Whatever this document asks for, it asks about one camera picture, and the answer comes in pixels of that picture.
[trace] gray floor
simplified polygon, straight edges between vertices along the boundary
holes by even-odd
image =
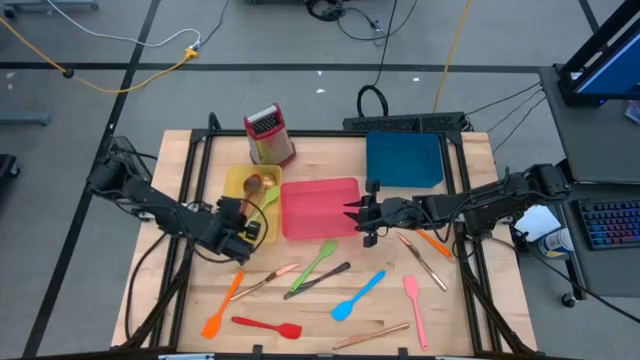
[[[600,22],[620,2],[589,0]],[[150,3],[102,1],[100,11],[72,15],[93,30],[137,37]],[[357,3],[385,26],[391,1]],[[397,19],[404,18],[411,3],[399,1]],[[163,0],[150,40],[187,26],[206,33],[222,5],[221,0]],[[406,27],[391,39],[387,63],[442,65],[463,7],[464,0],[419,1]],[[128,43],[86,36],[56,15],[21,14],[15,24],[59,61],[128,62],[133,51]],[[354,33],[370,35],[366,23],[355,15],[343,24]],[[578,0],[476,0],[453,62],[545,66],[565,61],[589,35]],[[145,49],[141,61],[178,60],[192,41],[188,36],[163,48]],[[334,24],[309,17],[300,6],[282,1],[250,6],[231,0],[224,25],[196,62],[377,63],[380,55],[380,48],[348,39]],[[4,61],[39,59],[0,30],[0,62]],[[120,86],[124,75],[104,70],[78,73],[110,88]],[[136,72],[134,83],[152,73]],[[375,75],[315,70],[174,72],[128,96],[116,132],[127,135],[140,151],[157,153],[165,129],[203,127],[210,111],[216,112],[223,127],[240,128],[244,115],[274,101],[282,106],[290,128],[340,129],[344,117],[356,115],[358,89]],[[379,87],[391,113],[430,112],[439,78],[437,72],[385,72]],[[537,81],[534,74],[451,73],[439,110],[470,111]],[[46,110],[54,118],[49,127],[0,127],[0,153],[16,154],[23,169],[0,209],[0,358],[22,354],[114,100],[113,95],[87,90],[55,71],[0,70],[0,109]],[[488,129],[518,102],[473,115],[476,129]],[[491,132],[494,147],[528,107]],[[365,109],[373,115],[379,105],[367,97]],[[505,166],[522,170],[563,156],[543,102],[498,150],[496,162],[502,172]],[[92,202],[39,354],[109,346],[138,226],[108,204]],[[563,308],[558,297],[569,290],[567,284],[535,260],[522,260],[522,278],[539,347],[548,354],[629,359],[640,353],[637,325],[595,301]],[[614,302],[640,312],[640,300]]]

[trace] yellow plate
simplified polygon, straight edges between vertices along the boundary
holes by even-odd
[[[276,179],[276,185],[282,185],[282,168],[277,165],[232,165],[229,166],[229,170],[227,170],[227,177],[224,181],[224,195],[235,197],[235,198],[244,198],[244,181],[253,174],[258,174],[260,176],[265,175],[273,175]],[[256,203],[258,206],[261,206],[262,202],[262,194],[264,188],[261,189],[258,193],[252,195],[249,200]],[[247,217],[253,210],[253,206],[251,204],[247,205],[246,214]],[[278,238],[278,231],[280,229],[280,194],[278,193],[278,199],[269,204],[267,208],[264,210],[264,214],[267,217],[267,221],[269,222],[269,233],[267,233],[267,237],[265,237],[264,241],[266,243],[272,243]],[[264,220],[262,216],[258,216],[255,220],[260,223],[260,235],[258,235],[258,240],[262,239],[264,234]]]

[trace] red cheese grater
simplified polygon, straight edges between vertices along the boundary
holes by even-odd
[[[285,166],[293,160],[296,149],[284,125],[278,104],[244,118],[251,148],[251,161],[260,165]]]

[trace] pink tray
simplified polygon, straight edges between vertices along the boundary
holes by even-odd
[[[308,240],[353,236],[356,223],[343,214],[357,212],[346,203],[360,200],[358,180],[331,180],[284,183],[280,189],[282,234],[287,240]]]

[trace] computer keyboard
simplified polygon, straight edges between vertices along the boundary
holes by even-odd
[[[402,132],[462,131],[467,125],[463,112],[357,117],[342,122],[345,130]]]
[[[640,200],[573,202],[592,250],[640,247]]]

